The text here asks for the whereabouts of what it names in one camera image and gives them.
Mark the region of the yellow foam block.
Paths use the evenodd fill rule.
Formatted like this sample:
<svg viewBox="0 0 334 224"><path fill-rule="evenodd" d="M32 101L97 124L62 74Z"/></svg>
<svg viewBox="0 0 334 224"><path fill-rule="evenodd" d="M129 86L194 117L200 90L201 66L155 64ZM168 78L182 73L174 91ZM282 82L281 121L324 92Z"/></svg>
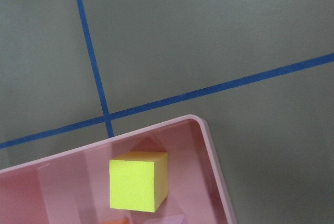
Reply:
<svg viewBox="0 0 334 224"><path fill-rule="evenodd" d="M130 151L109 161L110 208L154 213L169 192L168 154Z"/></svg>

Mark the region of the pink foam block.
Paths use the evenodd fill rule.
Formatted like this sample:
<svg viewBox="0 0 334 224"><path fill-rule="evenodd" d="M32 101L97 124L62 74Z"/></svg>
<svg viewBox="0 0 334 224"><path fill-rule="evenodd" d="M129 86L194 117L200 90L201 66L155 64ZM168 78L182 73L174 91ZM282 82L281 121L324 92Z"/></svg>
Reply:
<svg viewBox="0 0 334 224"><path fill-rule="evenodd" d="M187 220L184 214L178 214L148 219L144 224L187 224Z"/></svg>

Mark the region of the orange foam block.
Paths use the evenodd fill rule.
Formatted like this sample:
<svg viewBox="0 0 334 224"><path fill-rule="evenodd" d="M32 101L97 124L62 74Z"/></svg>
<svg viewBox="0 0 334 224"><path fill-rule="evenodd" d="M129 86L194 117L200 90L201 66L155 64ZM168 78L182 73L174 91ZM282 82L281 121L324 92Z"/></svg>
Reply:
<svg viewBox="0 0 334 224"><path fill-rule="evenodd" d="M116 220L100 222L99 224L130 224L130 222L128 218L121 218Z"/></svg>

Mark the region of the pink plastic bin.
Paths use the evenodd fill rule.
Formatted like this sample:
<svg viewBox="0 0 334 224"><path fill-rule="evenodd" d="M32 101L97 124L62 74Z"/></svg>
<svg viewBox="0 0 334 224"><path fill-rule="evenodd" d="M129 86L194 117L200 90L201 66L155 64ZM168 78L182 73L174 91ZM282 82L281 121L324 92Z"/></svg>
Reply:
<svg viewBox="0 0 334 224"><path fill-rule="evenodd" d="M1 171L1 223L236 222L195 115Z"/></svg>

